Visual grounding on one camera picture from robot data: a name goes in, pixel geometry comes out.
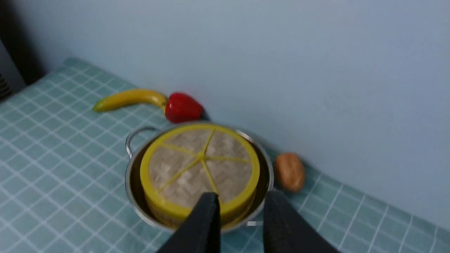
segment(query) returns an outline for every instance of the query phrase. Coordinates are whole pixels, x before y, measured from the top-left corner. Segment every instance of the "bell pepper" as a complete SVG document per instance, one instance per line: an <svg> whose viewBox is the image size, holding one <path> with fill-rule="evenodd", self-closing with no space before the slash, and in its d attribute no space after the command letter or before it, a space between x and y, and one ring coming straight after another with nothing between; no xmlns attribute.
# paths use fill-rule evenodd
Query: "bell pepper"
<svg viewBox="0 0 450 253"><path fill-rule="evenodd" d="M169 96L164 115L172 123L199 120L203 114L203 106L191 96L175 92Z"/></svg>

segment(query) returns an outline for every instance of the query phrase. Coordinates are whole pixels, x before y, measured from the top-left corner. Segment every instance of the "woven bamboo lid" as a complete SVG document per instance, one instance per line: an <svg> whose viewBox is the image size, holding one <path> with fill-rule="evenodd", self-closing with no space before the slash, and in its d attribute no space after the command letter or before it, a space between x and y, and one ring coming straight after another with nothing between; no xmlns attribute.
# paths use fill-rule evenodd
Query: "woven bamboo lid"
<svg viewBox="0 0 450 253"><path fill-rule="evenodd" d="M201 194L219 195L226 215L252 200L259 179L253 147L234 131L210 124L183 125L158 137L147 149L140 177L153 205L186 218Z"/></svg>

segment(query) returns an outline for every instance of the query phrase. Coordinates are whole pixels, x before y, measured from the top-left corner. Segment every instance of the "pot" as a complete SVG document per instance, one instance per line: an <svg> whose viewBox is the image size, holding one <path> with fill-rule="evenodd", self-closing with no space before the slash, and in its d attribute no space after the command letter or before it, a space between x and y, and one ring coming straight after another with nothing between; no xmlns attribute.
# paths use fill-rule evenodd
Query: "pot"
<svg viewBox="0 0 450 253"><path fill-rule="evenodd" d="M150 144L152 144L158 137L160 137L164 133L171 131L175 128L178 128L180 126L197 123L204 123L204 122L188 122L184 124L178 124L176 126L167 128L162 131L152 126L146 126L135 130L134 132L130 133L126 138L126 151L130 156L130 161L126 169L126 176L125 176L126 192L130 202L134 205L134 210L139 215L139 217L153 227L168 232L173 232L175 230L173 227L164 225L161 222L159 222L148 208L145 199L144 189L142 187L142 183L140 180L140 167L142 158L147 148L150 146ZM266 152L264 151L264 149L249 135L233 128L229 129L233 130L235 133L243 137L254 148L260 164L260 178L256 186L255 198L253 200L253 203L251 204L251 207L247 215L241 221L233 224L232 226L223 227L221 229L222 233L234 231L243 226L257 226L261 224L260 221L255 221L255 218L257 217L258 214L261 213L262 209L264 208L264 198L266 192L269 190L273 190L274 185L274 170L272 167L272 163L270 162L270 159L266 154ZM151 140L149 140L146 144L142 145L137 151L133 152L130 147L131 140L136 134L142 131L155 131L159 133Z"/></svg>

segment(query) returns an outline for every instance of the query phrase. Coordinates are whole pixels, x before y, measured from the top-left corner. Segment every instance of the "yellow banana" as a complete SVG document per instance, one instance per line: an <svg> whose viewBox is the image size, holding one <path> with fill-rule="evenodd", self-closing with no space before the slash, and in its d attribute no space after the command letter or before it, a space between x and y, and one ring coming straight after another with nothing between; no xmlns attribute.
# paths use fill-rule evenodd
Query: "yellow banana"
<svg viewBox="0 0 450 253"><path fill-rule="evenodd" d="M100 100L92 109L96 112L104 112L138 103L154 104L164 109L167 103L167 98L163 94L154 90L126 90Z"/></svg>

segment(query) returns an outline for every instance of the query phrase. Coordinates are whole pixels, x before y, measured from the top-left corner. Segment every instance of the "light blue wall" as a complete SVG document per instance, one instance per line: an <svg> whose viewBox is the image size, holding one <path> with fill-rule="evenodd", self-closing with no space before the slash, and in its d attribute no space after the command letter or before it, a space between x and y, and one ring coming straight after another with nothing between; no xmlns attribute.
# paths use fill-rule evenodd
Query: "light blue wall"
<svg viewBox="0 0 450 253"><path fill-rule="evenodd" d="M450 1L11 0L75 55L450 228Z"/></svg>

